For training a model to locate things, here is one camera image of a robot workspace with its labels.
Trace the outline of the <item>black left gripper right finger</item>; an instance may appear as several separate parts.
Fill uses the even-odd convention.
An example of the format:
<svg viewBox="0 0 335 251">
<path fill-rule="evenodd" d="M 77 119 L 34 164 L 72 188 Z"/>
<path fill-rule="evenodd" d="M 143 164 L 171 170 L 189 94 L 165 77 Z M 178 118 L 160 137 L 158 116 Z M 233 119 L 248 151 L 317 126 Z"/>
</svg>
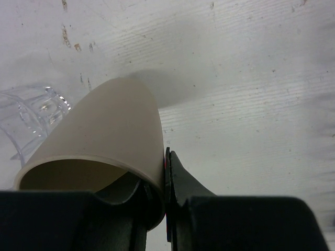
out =
<svg viewBox="0 0 335 251">
<path fill-rule="evenodd" d="M 166 235 L 172 250 L 328 250 L 309 206 L 283 196 L 218 196 L 165 152 Z"/>
</svg>

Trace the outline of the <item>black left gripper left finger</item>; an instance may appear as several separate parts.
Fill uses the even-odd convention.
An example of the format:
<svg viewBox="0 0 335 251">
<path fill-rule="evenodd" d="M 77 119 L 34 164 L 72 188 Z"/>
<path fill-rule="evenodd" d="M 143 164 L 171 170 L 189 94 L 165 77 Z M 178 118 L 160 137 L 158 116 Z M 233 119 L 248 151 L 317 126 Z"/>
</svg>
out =
<svg viewBox="0 0 335 251">
<path fill-rule="evenodd" d="M 100 192 L 1 192 L 1 250 L 144 250 L 147 182 L 127 174 Z"/>
</svg>

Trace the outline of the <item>clear textured glass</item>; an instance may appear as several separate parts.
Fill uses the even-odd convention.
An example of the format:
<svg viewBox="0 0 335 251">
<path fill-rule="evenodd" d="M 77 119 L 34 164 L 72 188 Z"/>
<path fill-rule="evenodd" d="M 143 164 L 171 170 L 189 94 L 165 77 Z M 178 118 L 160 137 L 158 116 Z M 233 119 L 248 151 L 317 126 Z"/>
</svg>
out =
<svg viewBox="0 0 335 251">
<path fill-rule="evenodd" d="M 2 90 L 1 159 L 24 166 L 70 110 L 70 103 L 51 86 Z"/>
</svg>

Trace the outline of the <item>beige plastic cup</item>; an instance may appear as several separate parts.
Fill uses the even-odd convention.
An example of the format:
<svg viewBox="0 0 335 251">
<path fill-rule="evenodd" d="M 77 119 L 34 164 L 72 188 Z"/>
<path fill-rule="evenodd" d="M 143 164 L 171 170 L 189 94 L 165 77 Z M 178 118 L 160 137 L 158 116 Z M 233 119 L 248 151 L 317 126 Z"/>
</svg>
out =
<svg viewBox="0 0 335 251">
<path fill-rule="evenodd" d="M 102 193 L 126 174 L 153 189 L 163 219 L 164 145 L 157 102 L 137 79 L 116 78 L 90 91 L 53 129 L 15 177 L 27 216 L 54 211 L 52 195 Z"/>
</svg>

